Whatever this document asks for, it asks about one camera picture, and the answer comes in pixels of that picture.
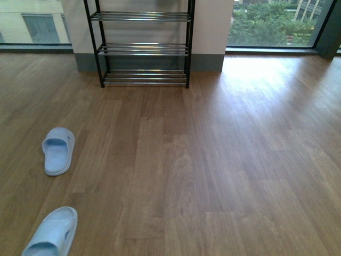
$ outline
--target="metal shoe rack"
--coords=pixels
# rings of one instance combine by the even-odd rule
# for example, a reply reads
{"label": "metal shoe rack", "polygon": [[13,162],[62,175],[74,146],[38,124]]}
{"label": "metal shoe rack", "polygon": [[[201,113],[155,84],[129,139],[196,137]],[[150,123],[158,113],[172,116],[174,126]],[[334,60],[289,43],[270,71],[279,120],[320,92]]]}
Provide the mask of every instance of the metal shoe rack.
{"label": "metal shoe rack", "polygon": [[[96,11],[90,14],[88,0],[84,0],[96,65],[105,86],[185,86],[189,88],[195,0],[188,0],[187,12],[117,12],[102,11],[95,0]],[[98,22],[102,44],[97,47],[92,22]],[[186,22],[186,39],[178,43],[109,43],[105,40],[103,22]],[[104,56],[106,70],[101,70],[100,56]],[[184,57],[183,69],[111,69],[109,56]]]}

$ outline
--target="white wall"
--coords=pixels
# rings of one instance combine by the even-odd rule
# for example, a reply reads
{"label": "white wall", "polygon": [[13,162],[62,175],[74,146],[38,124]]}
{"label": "white wall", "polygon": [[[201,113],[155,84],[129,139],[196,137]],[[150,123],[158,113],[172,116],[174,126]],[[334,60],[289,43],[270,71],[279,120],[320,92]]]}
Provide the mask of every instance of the white wall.
{"label": "white wall", "polygon": [[[88,0],[92,10],[94,1]],[[86,19],[83,0],[61,0],[69,28],[72,46],[75,53],[93,53],[89,27]],[[228,37],[233,0],[196,0],[194,18],[193,49],[196,54],[224,54]],[[114,4],[109,0],[101,1],[102,10],[126,11],[186,11],[185,0],[117,0]],[[183,40],[185,24],[172,22],[153,24],[104,23],[108,33],[107,41],[115,42],[163,42]]]}

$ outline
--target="slipper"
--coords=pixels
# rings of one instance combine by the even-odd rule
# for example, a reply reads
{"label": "slipper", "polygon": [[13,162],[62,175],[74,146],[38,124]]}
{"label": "slipper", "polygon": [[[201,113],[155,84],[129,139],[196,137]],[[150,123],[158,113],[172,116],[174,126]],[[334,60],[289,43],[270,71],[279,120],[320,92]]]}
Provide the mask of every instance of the slipper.
{"label": "slipper", "polygon": [[51,212],[39,225],[21,256],[67,256],[76,233],[77,212],[64,206]]}
{"label": "slipper", "polygon": [[50,176],[65,173],[70,168],[74,146],[75,136],[71,131],[63,127],[50,130],[43,141],[45,173]]}

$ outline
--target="building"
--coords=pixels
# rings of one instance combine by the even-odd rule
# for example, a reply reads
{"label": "building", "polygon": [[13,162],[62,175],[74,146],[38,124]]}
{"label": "building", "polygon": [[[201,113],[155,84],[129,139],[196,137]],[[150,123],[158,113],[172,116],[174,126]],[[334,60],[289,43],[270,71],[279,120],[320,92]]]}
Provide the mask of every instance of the building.
{"label": "building", "polygon": [[317,19],[325,0],[300,0],[295,13],[296,20]]}

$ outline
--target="window sill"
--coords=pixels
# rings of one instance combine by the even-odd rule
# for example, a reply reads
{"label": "window sill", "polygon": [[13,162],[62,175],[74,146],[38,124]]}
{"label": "window sill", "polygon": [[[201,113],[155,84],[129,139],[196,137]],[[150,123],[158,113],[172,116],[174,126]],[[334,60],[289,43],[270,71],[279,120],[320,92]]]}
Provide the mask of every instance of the window sill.
{"label": "window sill", "polygon": [[225,54],[318,55],[313,49],[226,47]]}
{"label": "window sill", "polygon": [[7,53],[73,53],[71,44],[0,44]]}

